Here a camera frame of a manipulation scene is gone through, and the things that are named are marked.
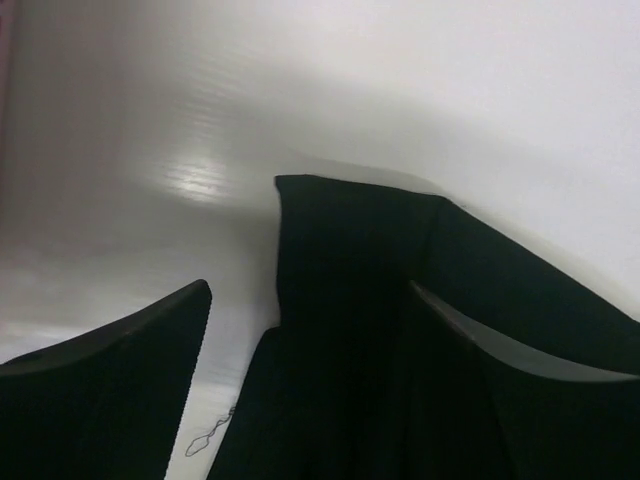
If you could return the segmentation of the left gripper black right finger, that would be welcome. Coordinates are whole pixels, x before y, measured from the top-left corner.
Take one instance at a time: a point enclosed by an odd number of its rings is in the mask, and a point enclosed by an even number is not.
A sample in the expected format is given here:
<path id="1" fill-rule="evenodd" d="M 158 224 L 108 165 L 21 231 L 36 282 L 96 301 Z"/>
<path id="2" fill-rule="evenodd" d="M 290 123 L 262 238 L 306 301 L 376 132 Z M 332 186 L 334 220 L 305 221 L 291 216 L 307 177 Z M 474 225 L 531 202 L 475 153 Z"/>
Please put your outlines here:
<path id="1" fill-rule="evenodd" d="M 473 352 L 517 478 L 638 478 L 638 376 L 550 355 L 410 288 Z"/>

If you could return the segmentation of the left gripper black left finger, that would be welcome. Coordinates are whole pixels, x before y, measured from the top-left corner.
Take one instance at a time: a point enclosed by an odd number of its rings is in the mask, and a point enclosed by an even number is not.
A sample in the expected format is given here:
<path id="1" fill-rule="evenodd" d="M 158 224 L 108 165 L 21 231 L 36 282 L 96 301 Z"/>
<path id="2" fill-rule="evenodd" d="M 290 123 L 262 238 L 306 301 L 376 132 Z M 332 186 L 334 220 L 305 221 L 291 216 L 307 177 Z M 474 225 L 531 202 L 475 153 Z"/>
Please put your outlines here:
<path id="1" fill-rule="evenodd" d="M 2 478 L 164 478 L 211 303 L 196 280 L 3 363 Z"/>

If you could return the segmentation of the black t shirt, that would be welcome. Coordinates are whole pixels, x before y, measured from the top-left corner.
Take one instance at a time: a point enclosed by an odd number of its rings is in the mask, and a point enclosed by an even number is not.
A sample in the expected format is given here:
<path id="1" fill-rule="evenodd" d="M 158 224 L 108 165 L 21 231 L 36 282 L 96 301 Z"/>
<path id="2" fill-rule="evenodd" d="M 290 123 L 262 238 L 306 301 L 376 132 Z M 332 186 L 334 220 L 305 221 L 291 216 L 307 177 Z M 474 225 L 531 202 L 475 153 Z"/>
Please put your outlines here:
<path id="1" fill-rule="evenodd" d="M 470 347 L 416 282 L 530 347 L 639 378 L 639 325 L 450 200 L 281 175 L 280 323 L 212 479 L 519 479 Z"/>

